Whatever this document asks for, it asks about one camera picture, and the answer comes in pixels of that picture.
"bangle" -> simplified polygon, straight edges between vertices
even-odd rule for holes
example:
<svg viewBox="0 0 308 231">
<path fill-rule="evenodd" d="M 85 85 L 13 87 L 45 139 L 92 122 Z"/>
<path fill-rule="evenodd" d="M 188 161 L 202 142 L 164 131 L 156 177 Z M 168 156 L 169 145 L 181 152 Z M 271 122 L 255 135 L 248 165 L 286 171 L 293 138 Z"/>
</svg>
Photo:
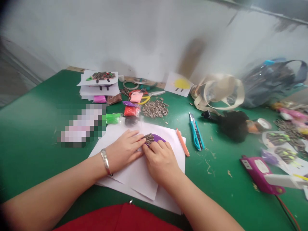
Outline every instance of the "bangle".
<svg viewBox="0 0 308 231">
<path fill-rule="evenodd" d="M 109 169 L 109 163 L 108 163 L 108 159 L 107 159 L 107 155 L 106 155 L 106 150 L 102 149 L 100 152 L 102 154 L 103 162 L 105 164 L 105 168 L 107 170 L 108 175 L 113 176 L 113 174 L 111 174 L 110 169 Z"/>
</svg>

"orange pencil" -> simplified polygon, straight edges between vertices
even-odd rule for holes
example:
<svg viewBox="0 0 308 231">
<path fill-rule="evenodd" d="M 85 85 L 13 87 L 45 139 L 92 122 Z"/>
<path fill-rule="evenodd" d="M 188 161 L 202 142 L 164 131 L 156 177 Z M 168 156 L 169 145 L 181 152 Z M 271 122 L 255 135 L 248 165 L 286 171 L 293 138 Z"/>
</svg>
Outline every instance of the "orange pencil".
<svg viewBox="0 0 308 231">
<path fill-rule="evenodd" d="M 188 149 L 187 149 L 187 147 L 186 147 L 186 145 L 185 145 L 185 143 L 184 143 L 184 140 L 183 140 L 183 137 L 182 137 L 182 135 L 181 135 L 181 132 L 176 128 L 176 133 L 177 133 L 177 136 L 179 137 L 179 140 L 180 140 L 180 143 L 181 143 L 181 145 L 182 145 L 182 148 L 183 148 L 183 150 L 184 150 L 184 152 L 185 152 L 185 155 L 186 156 L 189 156 L 189 152 L 188 152 Z"/>
</svg>

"yellow scissor handle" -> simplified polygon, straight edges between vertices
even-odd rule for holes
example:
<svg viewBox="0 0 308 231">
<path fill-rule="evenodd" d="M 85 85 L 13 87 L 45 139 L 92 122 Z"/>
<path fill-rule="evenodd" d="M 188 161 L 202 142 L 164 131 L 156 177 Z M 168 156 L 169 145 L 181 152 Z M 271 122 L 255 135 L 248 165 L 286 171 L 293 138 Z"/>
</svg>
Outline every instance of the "yellow scissor handle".
<svg viewBox="0 0 308 231">
<path fill-rule="evenodd" d="M 147 103 L 150 100 L 150 96 L 144 96 L 144 97 L 142 97 L 142 99 L 146 99 L 146 100 L 143 101 L 143 102 L 140 102 L 138 104 L 145 104 L 145 103 Z"/>
</svg>

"green table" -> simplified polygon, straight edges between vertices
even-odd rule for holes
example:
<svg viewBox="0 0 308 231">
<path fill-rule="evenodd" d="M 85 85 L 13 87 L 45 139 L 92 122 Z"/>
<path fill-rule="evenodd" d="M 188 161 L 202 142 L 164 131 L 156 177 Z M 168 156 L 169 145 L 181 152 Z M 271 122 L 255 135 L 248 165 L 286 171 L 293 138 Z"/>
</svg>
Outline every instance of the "green table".
<svg viewBox="0 0 308 231">
<path fill-rule="evenodd" d="M 56 144 L 57 134 L 63 131 L 68 120 L 73 118 L 62 116 L 62 120 L 59 120 L 58 109 L 69 108 L 67 114 L 76 115 L 78 108 L 85 108 L 85 104 L 89 103 L 88 100 L 81 100 L 79 96 L 79 87 L 76 86 L 79 81 L 80 73 L 62 70 L 0 110 L 2 202 L 89 156 L 97 140 L 88 143 L 84 148 L 62 148 Z M 216 124 L 199 117 L 201 111 L 189 104 L 193 102 L 190 96 L 184 98 L 166 92 L 162 97 L 170 105 L 169 114 L 163 119 L 146 117 L 145 121 L 172 129 L 178 128 L 186 137 L 190 152 L 190 157 L 186 158 L 186 175 L 226 209 L 245 230 L 293 230 L 276 198 L 257 192 L 252 179 L 239 161 L 242 155 L 260 155 L 260 147 L 263 146 L 259 142 L 260 137 L 249 134 L 245 142 L 234 143 L 217 132 Z M 277 113 L 266 108 L 240 110 L 250 119 L 262 117 L 272 122 L 277 117 Z M 120 103 L 107 107 L 107 113 L 123 111 L 124 106 Z M 188 112 L 195 115 L 205 146 L 209 150 L 196 151 L 193 146 Z M 210 165 L 209 173 L 206 161 Z M 283 174 L 283 171 L 276 167 L 271 167 L 271 170 L 273 173 Z M 101 207 L 125 203 L 130 199 L 131 196 L 95 185 L 78 198 L 59 225 Z M 308 227 L 308 201 L 305 200 L 303 191 L 287 189 L 281 199 L 295 215 L 302 229 Z M 190 229 L 185 216 L 138 199 L 133 201 L 137 206 L 167 222 L 185 230 Z"/>
</svg>

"wood shaving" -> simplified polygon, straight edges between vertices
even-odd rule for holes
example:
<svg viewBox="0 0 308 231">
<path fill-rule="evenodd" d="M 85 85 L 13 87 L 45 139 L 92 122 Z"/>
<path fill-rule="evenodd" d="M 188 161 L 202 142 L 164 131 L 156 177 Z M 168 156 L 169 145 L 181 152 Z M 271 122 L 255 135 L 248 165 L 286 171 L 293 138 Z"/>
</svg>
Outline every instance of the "wood shaving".
<svg viewBox="0 0 308 231">
<path fill-rule="evenodd" d="M 216 154 L 215 153 L 213 153 L 213 152 L 211 152 L 212 153 L 212 156 L 214 157 L 214 159 L 216 159 Z"/>
<path fill-rule="evenodd" d="M 206 170 L 207 172 L 209 172 L 209 169 L 210 169 L 210 167 L 211 167 L 211 165 L 209 165 L 209 163 L 207 162 L 207 160 L 205 159 L 205 162 L 208 164 L 208 169 Z"/>
<path fill-rule="evenodd" d="M 229 175 L 231 178 L 233 178 L 232 175 L 231 175 L 231 173 L 230 173 L 230 170 L 228 170 L 228 175 Z"/>
<path fill-rule="evenodd" d="M 253 185 L 255 191 L 260 192 L 260 190 L 258 189 L 258 186 L 254 182 L 252 182 L 252 185 Z"/>
</svg>

